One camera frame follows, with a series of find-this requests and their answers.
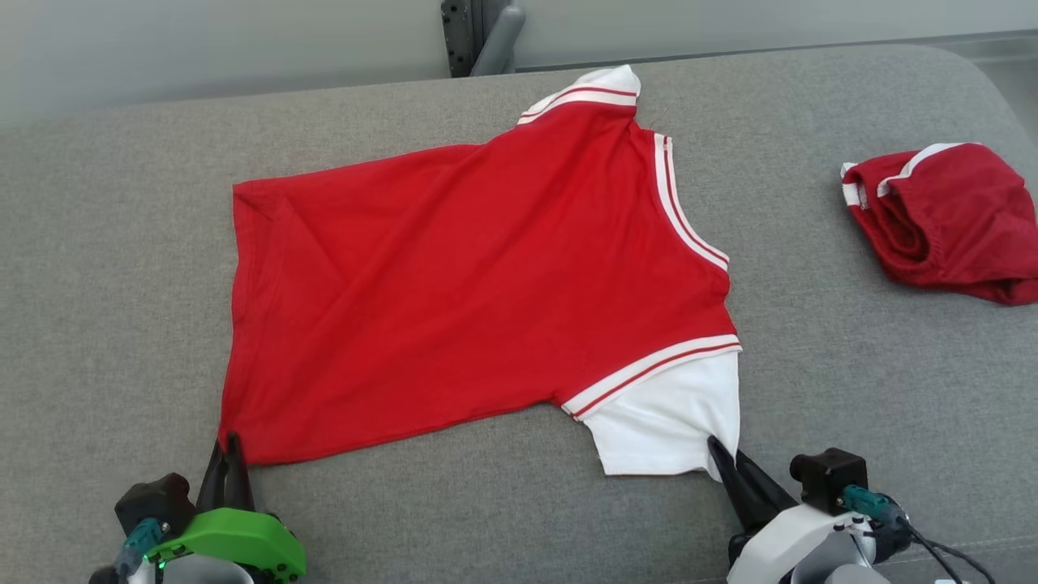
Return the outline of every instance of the gray fabric surface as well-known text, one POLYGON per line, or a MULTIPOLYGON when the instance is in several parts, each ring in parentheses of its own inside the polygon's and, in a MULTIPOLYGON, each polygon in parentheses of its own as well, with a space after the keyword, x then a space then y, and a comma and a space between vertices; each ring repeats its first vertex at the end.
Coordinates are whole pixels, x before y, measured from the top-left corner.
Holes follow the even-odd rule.
MULTIPOLYGON (((691 222, 732 256, 744 450, 838 446, 1000 582, 1038 572, 1038 307, 886 281, 839 188, 846 161, 937 141, 1038 156, 951 54, 869 47, 636 65, 691 222)), ((80 583, 132 483, 197 488, 229 351, 230 185, 508 130, 573 72, 152 105, 0 133, 0 564, 80 583)), ((308 582, 720 582, 736 522, 704 474, 605 478, 590 434, 535 408, 258 469, 308 582)), ((917 549, 887 577, 936 575, 917 549)))

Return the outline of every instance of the white stripe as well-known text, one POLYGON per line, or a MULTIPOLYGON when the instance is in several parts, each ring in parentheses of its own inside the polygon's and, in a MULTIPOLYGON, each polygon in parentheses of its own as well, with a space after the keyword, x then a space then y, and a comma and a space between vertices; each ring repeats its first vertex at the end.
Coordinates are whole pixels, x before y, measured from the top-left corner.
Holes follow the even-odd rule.
POLYGON ((962 145, 963 143, 976 143, 976 142, 958 142, 953 144, 952 143, 930 144, 924 147, 923 149, 919 150, 916 154, 916 156, 911 157, 911 160, 909 160, 908 163, 905 164, 903 168, 901 168, 900 174, 896 176, 886 176, 882 180, 879 180, 879 186, 876 187, 876 196, 886 196, 887 194, 890 194, 891 185, 889 183, 897 178, 907 178, 908 176, 911 175, 912 169, 914 169, 920 162, 926 160, 927 158, 930 158, 931 156, 937 154, 938 151, 945 151, 950 147, 962 145))
MULTIPOLYGON (((554 99, 554 98, 553 96, 549 96, 548 99, 550 100, 550 99, 554 99)), ((555 109, 556 107, 558 107, 558 106, 561 106, 563 104, 568 104, 568 103, 573 103, 573 102, 595 102, 595 103, 600 103, 600 104, 634 106, 634 105, 637 104, 637 98, 635 95, 621 95, 621 94, 618 94, 618 93, 609 93, 609 92, 606 92, 606 91, 597 91, 597 90, 594 90, 594 89, 579 89, 579 90, 573 91, 571 93, 567 93, 567 94, 558 98, 557 100, 555 100, 554 102, 551 102, 547 106, 543 106, 540 110, 538 110, 536 106, 534 108, 530 108, 530 110, 527 110, 528 113, 532 113, 534 111, 536 111, 537 114, 536 115, 530 115, 529 117, 520 117, 519 121, 516 121, 516 126, 521 126, 523 123, 529 123, 530 121, 537 119, 538 117, 544 115, 545 113, 547 113, 547 112, 555 109)))
POLYGON ((706 240, 700 235, 700 233, 695 232, 691 223, 688 222, 688 214, 681 207, 681 197, 678 196, 678 179, 674 176, 674 138, 666 138, 666 140, 664 140, 664 145, 666 146, 666 155, 671 161, 671 163, 666 165, 666 169, 671 172, 671 196, 674 198, 674 205, 678 207, 678 218, 681 219, 681 223, 688 228, 688 232, 692 233, 692 237, 694 237, 701 245, 723 257, 725 261, 731 261, 732 258, 729 257, 727 253, 707 243, 706 240))
MULTIPOLYGON (((592 404, 593 401, 595 401, 596 399, 598 399, 602 395, 607 394, 609 391, 611 391, 617 386, 620 386, 621 384, 623 384, 624 382, 627 382, 631 378, 634 378, 635 376, 638 376, 639 373, 646 371, 647 369, 650 369, 654 365, 657 365, 660 362, 663 362, 663 361, 666 361, 668 359, 672 359, 675 356, 679 356, 681 354, 685 354, 685 353, 688 353, 688 352, 694 352, 696 350, 705 350, 705 349, 708 349, 708 347, 715 347, 715 346, 718 346, 718 345, 727 345, 727 344, 730 344, 730 343, 738 343, 738 342, 739 342, 739 339, 735 335, 719 335, 717 337, 705 337, 703 339, 695 339, 695 340, 692 340, 692 341, 685 341, 684 343, 678 343, 677 345, 672 345, 670 347, 666 347, 665 350, 658 351, 658 352, 656 352, 656 353, 654 353, 654 354, 652 354, 652 355, 650 355, 648 357, 644 357, 644 358, 635 361, 634 363, 628 365, 627 367, 624 367, 620 371, 617 371, 616 373, 607 376, 601 382, 598 382, 594 386, 588 388, 586 390, 583 390, 579 394, 577 394, 577 395, 573 396, 572 398, 570 398, 569 401, 567 401, 566 404, 563 405, 563 410, 565 410, 566 413, 570 414, 570 415, 575 414, 577 412, 580 412, 584 408, 588 408, 588 406, 590 404, 592 404)), ((729 352, 740 352, 740 351, 742 351, 742 347, 740 347, 738 345, 733 345, 731 347, 725 347, 725 349, 716 350, 716 351, 712 351, 712 352, 702 352, 702 353, 698 353, 698 354, 692 354, 692 355, 689 355, 689 356, 685 356, 684 358, 675 359, 674 361, 671 361, 671 362, 666 363, 665 365, 660 366, 658 369, 655 369, 651 373, 649 373, 645 379, 647 379, 649 377, 652 377, 652 376, 655 376, 656 373, 659 373, 661 371, 666 371, 667 369, 670 369, 671 367, 674 367, 675 365, 680 365, 682 363, 687 363, 687 362, 695 360, 695 359, 704 359, 704 358, 708 358, 708 357, 714 357, 714 356, 718 356, 718 355, 721 355, 721 354, 726 354, 726 353, 729 353, 729 352)), ((621 389, 621 390, 619 390, 617 392, 613 392, 612 395, 610 395, 609 397, 607 397, 607 398, 603 399, 602 401, 596 404, 595 408, 592 408, 588 412, 584 412, 577 419, 578 420, 583 420, 588 416, 591 416, 599 408, 601 408, 602 406, 604 406, 606 404, 609 404, 610 401, 612 401, 613 399, 616 399, 617 396, 623 394, 624 391, 630 389, 631 387, 636 387, 637 384, 638 384, 638 382, 633 382, 630 385, 628 385, 627 387, 625 387, 625 388, 623 388, 623 389, 621 389)))
MULTIPOLYGON (((667 188, 666 184, 666 178, 667 178, 666 156, 667 152, 670 151, 667 149, 668 144, 666 143, 667 142, 666 136, 662 134, 656 134, 655 140, 656 140, 656 192, 659 194, 659 202, 663 206, 663 211, 666 213, 666 218, 671 220, 671 225, 674 227, 674 230, 677 231, 678 237, 680 237, 681 240, 685 242, 685 245, 688 245, 688 247, 692 251, 695 251, 711 263, 727 271, 728 255, 725 255, 723 253, 720 253, 720 251, 718 251, 718 253, 720 253, 720 255, 725 257, 725 259, 721 259, 720 257, 717 257, 710 251, 707 251, 707 249, 704 247, 704 245, 706 245, 706 242, 700 244, 700 242, 695 240, 695 239, 702 240, 701 237, 699 237, 698 234, 695 235, 695 239, 689 237, 689 232, 694 234, 695 231, 692 230, 691 225, 688 224, 687 219, 685 219, 684 217, 684 212, 681 211, 680 203, 678 202, 677 191, 672 193, 667 188), (682 215, 680 218, 675 214, 675 206, 678 207, 677 212, 682 215), (682 228, 683 224, 688 226, 688 232, 685 232, 685 229, 682 228)), ((671 169, 673 172, 674 169, 673 156, 671 157, 671 169)), ((673 177, 671 180, 671 186, 674 186, 673 177)))
MULTIPOLYGON (((857 162, 844 162, 840 166, 840 178, 843 179, 847 175, 847 172, 851 168, 857 166, 857 162)), ((843 185, 844 201, 847 202, 847 206, 862 206, 862 208, 869 207, 869 199, 865 197, 865 189, 862 185, 854 183, 844 183, 843 185)))

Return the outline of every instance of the cable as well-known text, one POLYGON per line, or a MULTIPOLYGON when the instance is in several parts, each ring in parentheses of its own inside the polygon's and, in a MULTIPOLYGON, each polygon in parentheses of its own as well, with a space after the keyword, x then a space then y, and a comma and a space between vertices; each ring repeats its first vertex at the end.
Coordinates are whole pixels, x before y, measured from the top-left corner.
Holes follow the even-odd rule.
POLYGON ((930 539, 929 541, 930 541, 930 545, 933 546, 934 548, 940 550, 941 552, 945 552, 946 554, 951 554, 951 555, 955 556, 956 558, 959 558, 960 560, 962 560, 962 561, 966 562, 967 564, 969 564, 971 566, 973 566, 974 569, 976 569, 977 572, 979 572, 981 574, 981 576, 983 576, 984 578, 987 579, 988 584, 994 584, 994 578, 991 577, 991 573, 988 572, 983 565, 981 565, 981 563, 979 561, 971 558, 964 552, 960 552, 960 551, 958 551, 955 548, 952 548, 950 546, 945 546, 944 544, 937 544, 933 539, 930 539))
POLYGON ((937 560, 937 563, 940 564, 940 567, 945 568, 945 572, 947 572, 948 576, 950 576, 952 580, 955 581, 955 584, 962 584, 962 579, 959 578, 959 575, 948 563, 948 560, 946 560, 945 558, 940 557, 939 554, 937 554, 937 551, 933 549, 933 546, 930 544, 929 539, 923 537, 923 534, 920 533, 919 530, 917 530, 914 527, 912 527, 911 524, 908 523, 908 520, 904 519, 903 517, 898 518, 897 521, 899 524, 903 525, 904 528, 907 529, 909 533, 912 534, 912 536, 916 538, 917 541, 919 541, 920 544, 923 545, 924 548, 926 548, 927 552, 930 552, 930 555, 937 560))

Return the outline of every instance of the metal bracket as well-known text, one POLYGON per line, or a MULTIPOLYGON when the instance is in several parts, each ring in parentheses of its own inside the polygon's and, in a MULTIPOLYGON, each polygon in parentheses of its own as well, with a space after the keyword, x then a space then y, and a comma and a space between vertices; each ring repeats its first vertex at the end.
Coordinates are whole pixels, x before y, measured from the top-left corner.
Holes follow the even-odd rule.
POLYGON ((471 0, 443 0, 440 3, 450 77, 468 77, 475 63, 471 13, 471 0))
POLYGON ((514 73, 513 47, 526 22, 511 0, 443 0, 443 38, 450 77, 514 73))

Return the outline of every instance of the robotic arm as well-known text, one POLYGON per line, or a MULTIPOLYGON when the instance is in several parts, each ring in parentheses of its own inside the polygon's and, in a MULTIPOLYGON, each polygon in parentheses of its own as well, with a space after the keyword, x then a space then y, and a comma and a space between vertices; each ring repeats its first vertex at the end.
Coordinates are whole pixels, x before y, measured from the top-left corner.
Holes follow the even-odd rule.
POLYGON ((733 460, 713 437, 709 448, 743 528, 729 541, 729 584, 890 584, 872 566, 912 543, 956 584, 962 580, 936 549, 994 582, 973 558, 923 537, 893 499, 869 491, 861 456, 830 448, 794 457, 790 475, 803 485, 798 504, 741 451, 733 460))

